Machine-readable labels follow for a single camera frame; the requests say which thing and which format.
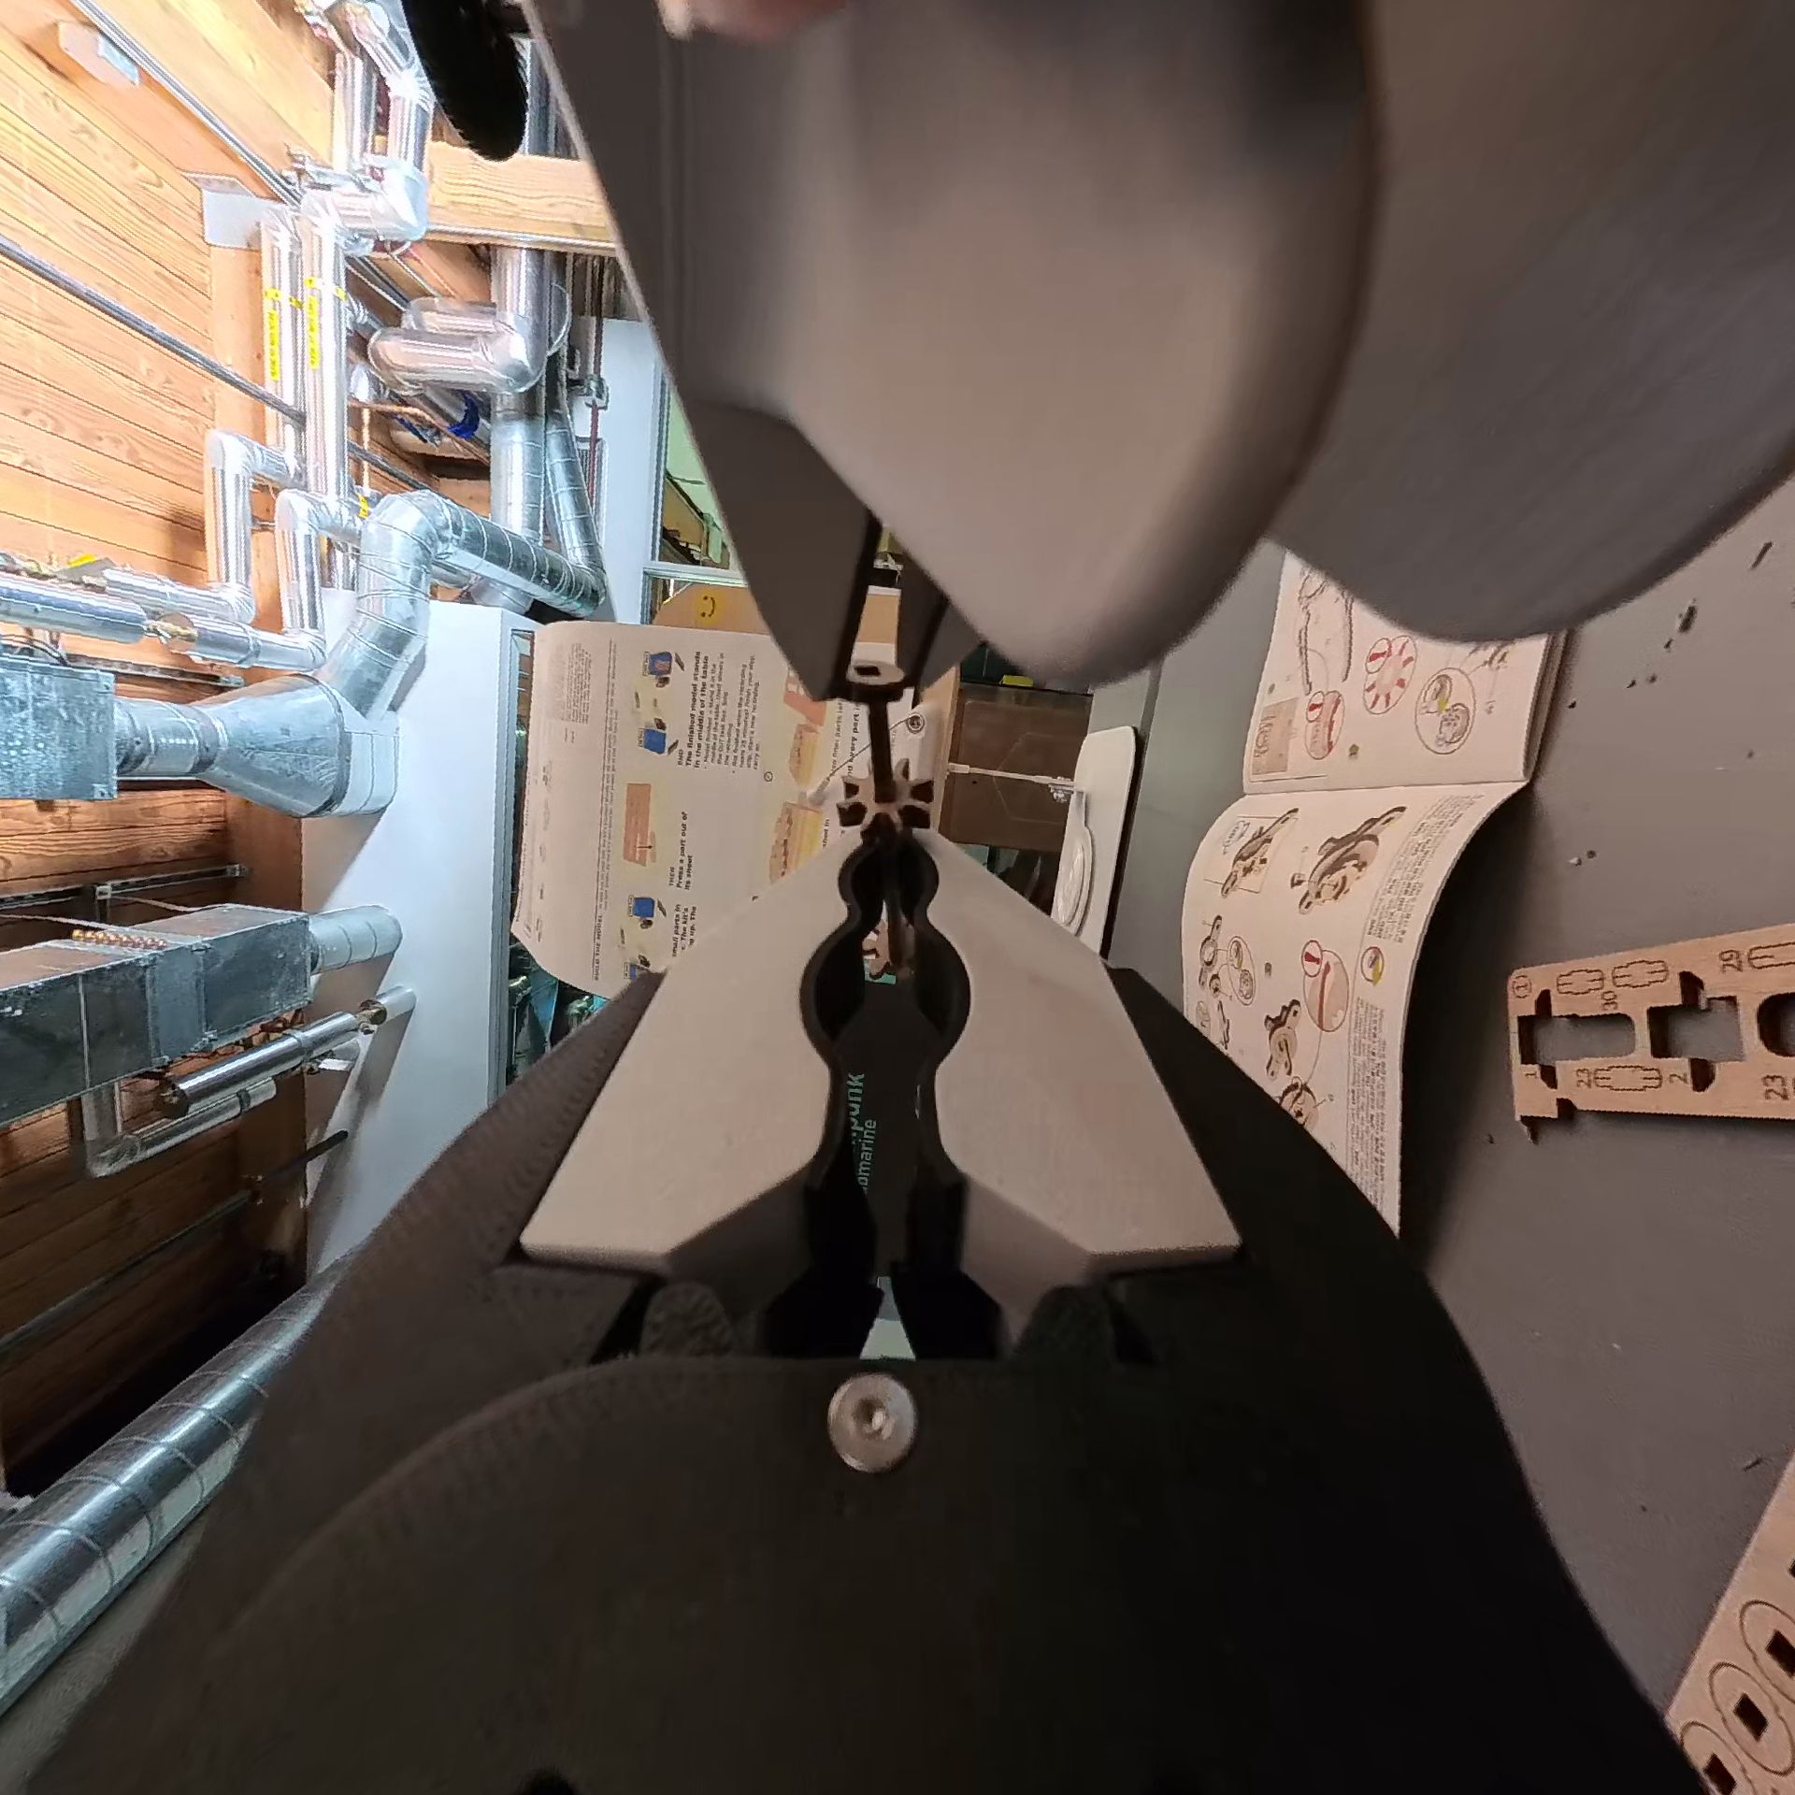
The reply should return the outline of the small wooden gear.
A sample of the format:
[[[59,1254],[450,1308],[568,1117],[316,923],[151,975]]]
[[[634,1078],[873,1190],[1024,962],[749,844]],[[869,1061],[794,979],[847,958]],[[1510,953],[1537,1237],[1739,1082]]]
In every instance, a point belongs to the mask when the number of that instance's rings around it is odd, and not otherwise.
[[[863,839],[903,837],[933,827],[936,779],[910,777],[908,762],[893,764],[880,781],[875,773],[841,775],[834,798],[835,822]]]

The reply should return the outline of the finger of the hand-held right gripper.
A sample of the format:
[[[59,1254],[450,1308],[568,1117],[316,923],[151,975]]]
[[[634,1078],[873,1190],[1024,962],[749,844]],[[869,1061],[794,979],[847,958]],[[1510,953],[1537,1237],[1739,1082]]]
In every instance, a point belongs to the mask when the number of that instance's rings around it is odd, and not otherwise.
[[[910,687],[927,687],[981,648],[981,633],[906,554],[899,571],[897,665]]]
[[[789,667],[811,697],[843,697],[877,515],[798,427],[757,409],[703,409],[701,461]]]

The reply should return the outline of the grey metal duct box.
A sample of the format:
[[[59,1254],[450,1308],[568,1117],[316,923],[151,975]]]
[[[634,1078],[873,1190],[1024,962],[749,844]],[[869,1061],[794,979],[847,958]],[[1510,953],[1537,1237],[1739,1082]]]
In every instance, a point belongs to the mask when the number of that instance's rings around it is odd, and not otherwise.
[[[2,953],[2,1123],[187,1059],[303,1009],[316,977],[389,958],[400,919],[366,904],[183,908]]]
[[[2,798],[114,799],[116,678],[102,669],[2,655]]]

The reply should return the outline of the large silver duct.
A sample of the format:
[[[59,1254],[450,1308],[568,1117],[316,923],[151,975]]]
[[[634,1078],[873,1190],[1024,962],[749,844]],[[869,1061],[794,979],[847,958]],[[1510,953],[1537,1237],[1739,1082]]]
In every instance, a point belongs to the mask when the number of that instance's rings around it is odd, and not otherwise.
[[[336,1284],[338,1254],[2,1527],[2,1708],[15,1708],[215,1499]]]

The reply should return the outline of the cluster of silver ceiling pipes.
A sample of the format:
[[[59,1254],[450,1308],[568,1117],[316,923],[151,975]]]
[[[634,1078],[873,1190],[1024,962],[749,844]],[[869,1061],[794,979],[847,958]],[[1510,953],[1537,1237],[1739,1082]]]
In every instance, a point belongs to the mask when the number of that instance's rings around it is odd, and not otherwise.
[[[420,295],[392,325],[353,263],[415,248],[433,175],[555,143],[557,111],[506,3],[301,3],[332,46],[331,147],[263,175],[261,437],[203,446],[209,575],[3,556],[3,655],[112,674],[117,790],[194,779],[288,816],[383,811],[400,698],[437,590],[518,612],[611,616],[564,375],[557,250],[508,231],[490,296]]]

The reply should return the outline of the thin wooden axle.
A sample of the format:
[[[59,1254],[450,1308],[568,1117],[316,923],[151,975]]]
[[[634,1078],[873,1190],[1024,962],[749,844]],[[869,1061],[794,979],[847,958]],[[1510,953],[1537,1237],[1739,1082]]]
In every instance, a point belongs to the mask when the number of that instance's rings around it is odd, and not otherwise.
[[[865,712],[867,771],[875,773],[882,783],[895,762],[906,760],[908,775],[912,775],[910,760],[895,758],[892,747],[890,712],[905,695],[899,667],[886,659],[862,657],[858,654],[850,655],[845,674],[845,695],[850,702],[863,706]],[[880,833],[871,839],[862,835],[862,839],[869,846],[871,859],[878,870],[886,970],[895,977],[906,977],[914,951],[914,928],[908,923],[908,908],[905,908],[899,874],[903,848],[910,833]]]

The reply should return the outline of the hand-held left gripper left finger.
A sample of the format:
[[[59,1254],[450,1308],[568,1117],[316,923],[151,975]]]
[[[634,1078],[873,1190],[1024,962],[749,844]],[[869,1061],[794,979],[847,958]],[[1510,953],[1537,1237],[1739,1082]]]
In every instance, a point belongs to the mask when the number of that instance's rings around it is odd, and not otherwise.
[[[871,1205],[841,1035],[863,1007],[871,846],[856,833],[662,973],[525,1220],[531,1265],[699,1286],[761,1351],[858,1358]]]

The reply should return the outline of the black cardboard box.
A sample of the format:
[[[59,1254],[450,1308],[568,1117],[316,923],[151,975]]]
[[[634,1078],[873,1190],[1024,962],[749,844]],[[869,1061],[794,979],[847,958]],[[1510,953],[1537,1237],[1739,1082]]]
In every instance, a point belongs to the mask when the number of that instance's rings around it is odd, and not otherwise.
[[[918,1089],[931,1044],[908,986],[884,979],[863,983],[862,1005],[835,1041],[843,1129],[824,1168],[819,1224],[826,1250],[869,1250],[878,1308],[863,1334],[865,1358],[921,1357],[899,1276],[914,1258],[912,1207],[925,1168]]]

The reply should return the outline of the open instruction booklet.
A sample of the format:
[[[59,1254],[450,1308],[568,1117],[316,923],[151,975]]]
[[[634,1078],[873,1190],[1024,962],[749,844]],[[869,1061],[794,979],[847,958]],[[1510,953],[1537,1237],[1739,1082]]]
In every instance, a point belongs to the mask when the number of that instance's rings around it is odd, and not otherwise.
[[[1529,783],[1563,639],[1430,639],[1286,553],[1241,760],[1179,913],[1181,1009],[1400,1229],[1436,904]]]

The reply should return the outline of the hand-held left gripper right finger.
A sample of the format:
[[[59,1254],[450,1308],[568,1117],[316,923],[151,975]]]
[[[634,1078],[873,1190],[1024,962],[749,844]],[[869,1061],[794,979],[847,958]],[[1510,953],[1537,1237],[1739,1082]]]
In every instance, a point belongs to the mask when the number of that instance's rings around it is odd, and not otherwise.
[[[1241,1235],[1110,970],[953,842],[914,835],[920,1014],[893,1304],[918,1358],[991,1358],[1041,1301],[1222,1263]]]

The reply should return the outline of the small wooden parts strip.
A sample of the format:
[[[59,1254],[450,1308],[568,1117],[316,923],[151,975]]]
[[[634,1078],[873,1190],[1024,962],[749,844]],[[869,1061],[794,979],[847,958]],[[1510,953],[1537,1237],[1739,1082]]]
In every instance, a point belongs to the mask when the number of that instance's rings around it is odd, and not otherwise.
[[[1791,996],[1789,921],[1514,968],[1514,1115],[1789,1121]]]

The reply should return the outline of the white printed sign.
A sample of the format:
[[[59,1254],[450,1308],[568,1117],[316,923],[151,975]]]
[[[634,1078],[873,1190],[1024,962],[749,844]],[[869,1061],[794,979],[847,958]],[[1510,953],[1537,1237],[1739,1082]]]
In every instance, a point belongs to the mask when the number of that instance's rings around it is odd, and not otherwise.
[[[549,975],[611,999],[695,953],[781,983],[847,938],[867,706],[813,697],[764,633],[562,620],[533,642],[510,928]]]

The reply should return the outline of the laser-cut wooden parts sheet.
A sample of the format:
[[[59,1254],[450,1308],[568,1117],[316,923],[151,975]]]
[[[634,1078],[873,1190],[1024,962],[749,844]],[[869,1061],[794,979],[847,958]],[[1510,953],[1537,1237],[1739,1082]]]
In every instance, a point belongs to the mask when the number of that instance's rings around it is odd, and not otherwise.
[[[1793,1790],[1791,1461],[1690,1656],[1666,1721],[1701,1790]]]

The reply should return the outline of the brown cardboard box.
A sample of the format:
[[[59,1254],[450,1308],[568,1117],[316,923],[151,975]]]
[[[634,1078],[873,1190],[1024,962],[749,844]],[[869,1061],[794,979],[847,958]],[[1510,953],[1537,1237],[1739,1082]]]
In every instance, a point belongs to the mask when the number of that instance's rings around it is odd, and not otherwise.
[[[940,833],[961,844],[1058,854],[1092,695],[1034,684],[961,684]]]

